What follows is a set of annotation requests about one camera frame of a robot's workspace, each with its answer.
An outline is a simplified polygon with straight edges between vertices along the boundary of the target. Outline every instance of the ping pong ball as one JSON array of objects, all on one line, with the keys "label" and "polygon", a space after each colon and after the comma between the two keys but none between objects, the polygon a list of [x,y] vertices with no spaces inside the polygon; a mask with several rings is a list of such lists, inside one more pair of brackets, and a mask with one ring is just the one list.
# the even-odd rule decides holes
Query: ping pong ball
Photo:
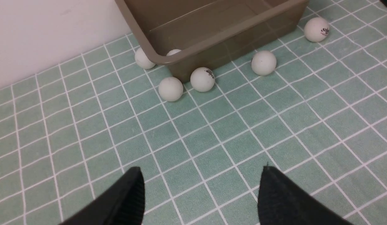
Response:
[{"label": "ping pong ball", "polygon": [[171,51],[169,51],[169,53],[167,53],[166,56],[171,56],[171,55],[174,55],[175,53],[179,53],[181,50],[179,49],[173,49]]},{"label": "ping pong ball", "polygon": [[214,74],[206,67],[197,68],[191,74],[191,85],[199,92],[210,91],[210,89],[214,86],[214,83]]},{"label": "ping pong ball", "polygon": [[255,74],[266,76],[272,73],[277,66],[277,59],[270,51],[259,51],[251,61],[252,70]]},{"label": "ping pong ball", "polygon": [[328,36],[329,24],[321,17],[313,18],[306,23],[304,33],[309,41],[320,42]]},{"label": "ping pong ball", "polygon": [[135,62],[140,66],[142,69],[148,70],[152,67],[154,67],[156,64],[151,62],[148,57],[146,57],[146,54],[143,52],[142,48],[139,48],[135,53]]},{"label": "ping pong ball", "polygon": [[168,102],[174,102],[181,98],[183,90],[181,81],[175,77],[166,77],[159,84],[159,95]]}]

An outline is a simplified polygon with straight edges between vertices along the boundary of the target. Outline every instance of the green tile floor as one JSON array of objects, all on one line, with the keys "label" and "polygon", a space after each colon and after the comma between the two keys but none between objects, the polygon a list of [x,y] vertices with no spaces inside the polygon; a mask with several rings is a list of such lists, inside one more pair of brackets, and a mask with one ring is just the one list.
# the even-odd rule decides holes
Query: green tile floor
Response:
[{"label": "green tile floor", "polygon": [[[309,43],[312,17],[330,36]],[[129,167],[145,177],[145,225],[259,224],[262,166],[275,165],[354,224],[387,225],[387,8],[311,0],[298,29],[161,101],[165,67],[134,63],[126,35],[0,89],[0,224],[57,224]]]}]

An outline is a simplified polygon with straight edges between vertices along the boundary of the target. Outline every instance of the brown plastic tub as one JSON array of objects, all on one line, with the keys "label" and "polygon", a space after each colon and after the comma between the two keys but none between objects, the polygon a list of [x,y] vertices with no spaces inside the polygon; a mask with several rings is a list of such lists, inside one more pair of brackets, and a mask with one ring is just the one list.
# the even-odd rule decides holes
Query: brown plastic tub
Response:
[{"label": "brown plastic tub", "polygon": [[[182,82],[296,28],[309,0],[115,0],[149,60]],[[166,54],[173,49],[182,51]]]}]

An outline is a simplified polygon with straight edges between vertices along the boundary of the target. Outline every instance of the white grout line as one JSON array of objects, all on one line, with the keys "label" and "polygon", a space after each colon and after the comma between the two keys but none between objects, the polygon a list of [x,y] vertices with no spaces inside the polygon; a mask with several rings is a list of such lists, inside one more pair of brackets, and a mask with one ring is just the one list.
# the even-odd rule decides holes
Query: white grout line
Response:
[{"label": "white grout line", "polygon": [[16,137],[17,137],[17,147],[18,147],[18,159],[19,159],[19,172],[20,172],[20,185],[22,190],[22,200],[23,200],[23,223],[24,225],[27,224],[25,219],[25,211],[26,211],[26,202],[25,202],[25,190],[24,190],[24,181],[23,181],[23,170],[21,169],[21,151],[20,151],[20,138],[18,133],[18,125],[17,125],[17,117],[16,117],[16,101],[14,98],[14,91],[13,91],[13,85],[10,86],[10,89],[12,91],[12,98],[13,98],[13,112],[14,112],[14,121],[15,121],[15,129],[16,129]]},{"label": "white grout line", "polygon": [[[60,65],[59,65],[59,70],[60,70],[60,74],[61,74],[61,76],[62,76],[64,88],[66,88],[66,84],[65,84],[65,81],[64,81],[64,78],[63,78],[63,74],[62,74],[62,70],[61,70],[61,68],[60,68]],[[91,188],[92,197],[93,197],[93,199],[95,199],[95,192],[93,191],[93,186],[92,186],[92,182],[91,182],[91,177],[90,177],[90,175],[89,175],[89,170],[88,170],[87,161],[86,161],[86,159],[85,159],[84,151],[82,150],[81,139],[80,139],[80,137],[79,137],[79,132],[78,132],[77,124],[76,124],[76,122],[75,122],[74,113],[73,113],[73,110],[71,109],[72,106],[71,106],[71,102],[70,102],[70,97],[69,97],[69,95],[68,95],[67,92],[66,92],[66,97],[67,97],[67,101],[68,101],[69,108],[70,108],[70,111],[71,111],[71,116],[72,116],[72,119],[73,119],[73,124],[74,124],[75,133],[77,134],[77,140],[78,140],[78,144],[79,144],[79,149],[81,150],[82,161],[84,162],[85,171],[87,172],[88,184],[89,184],[89,187]]]},{"label": "white grout line", "polygon": [[[86,64],[86,62],[85,62],[85,58],[84,58],[84,56],[83,56],[82,54],[81,54],[81,57],[82,57],[82,60],[83,60],[83,62],[84,62],[85,67],[87,67],[87,64]],[[99,108],[100,108],[100,111],[101,111],[101,113],[102,113],[103,120],[105,120],[106,128],[107,128],[107,130],[108,130],[108,133],[109,133],[109,136],[110,136],[110,140],[112,141],[112,145],[113,145],[113,148],[114,148],[114,152],[116,153],[116,156],[117,156],[117,159],[118,159],[118,161],[119,161],[119,164],[120,164],[120,166],[122,167],[120,155],[119,155],[119,153],[118,153],[118,151],[117,151],[117,148],[115,147],[114,140],[113,140],[113,136],[112,136],[112,133],[110,132],[110,128],[109,128],[108,121],[106,120],[105,113],[103,112],[102,104],[101,104],[100,101],[99,101],[99,97],[98,97],[98,94],[97,94],[97,92],[96,92],[96,88],[95,88],[95,86],[93,85],[93,81],[92,81],[91,74],[90,74],[89,70],[87,70],[87,72],[88,72],[89,79],[90,79],[90,81],[91,81],[91,83],[92,83],[92,88],[93,88],[93,91],[94,91],[94,93],[95,93],[96,100],[98,101]]]},{"label": "white grout line", "polygon": [[[129,44],[132,45],[132,44],[131,44],[131,41],[130,41],[129,38],[128,38],[128,36],[126,36],[126,37],[127,37],[127,40],[128,40],[128,42],[129,42]],[[146,76],[148,77],[149,81],[151,81],[150,78],[149,78],[148,73],[146,72],[146,70],[145,70],[145,74],[146,74]],[[136,115],[135,109],[133,108],[132,104],[131,104],[131,108],[132,108],[134,114]],[[173,195],[171,194],[171,191],[170,191],[170,188],[169,188],[169,186],[168,186],[168,184],[167,184],[167,181],[166,181],[166,179],[164,178],[164,175],[163,175],[162,170],[161,170],[161,168],[160,168],[159,162],[158,162],[158,160],[156,159],[155,154],[153,154],[153,150],[152,150],[152,147],[151,147],[151,145],[150,145],[150,143],[149,143],[149,141],[148,141],[148,138],[146,137],[145,133],[143,132],[143,128],[142,128],[141,122],[139,121],[138,117],[136,117],[136,119],[137,119],[137,121],[138,121],[139,128],[141,129],[141,131],[142,131],[142,133],[143,133],[143,136],[144,136],[144,138],[145,138],[145,141],[146,141],[146,143],[148,144],[149,150],[152,152],[153,159],[155,160],[156,166],[157,166],[157,168],[158,168],[158,170],[159,170],[159,172],[160,172],[160,174],[161,174],[161,177],[162,177],[162,180],[163,180],[163,182],[164,182],[164,184],[165,184],[165,187],[166,187],[166,189],[167,189],[167,192],[168,192],[170,198],[172,199],[172,203],[173,203],[173,206],[174,206],[174,208],[175,208],[175,211],[177,212],[178,218],[179,218],[181,224],[184,225],[184,222],[183,222],[183,220],[182,220],[181,213],[179,212],[179,210],[178,210],[178,208],[177,208],[177,204],[175,203],[175,201],[174,201],[174,199],[173,199]]]}]

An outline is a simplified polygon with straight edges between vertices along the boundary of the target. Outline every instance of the white wall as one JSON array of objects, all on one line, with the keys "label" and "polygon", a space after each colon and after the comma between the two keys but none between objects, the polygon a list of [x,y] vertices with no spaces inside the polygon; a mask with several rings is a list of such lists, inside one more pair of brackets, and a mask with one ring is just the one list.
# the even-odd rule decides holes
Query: white wall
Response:
[{"label": "white wall", "polygon": [[0,88],[129,31],[114,0],[0,0]]}]

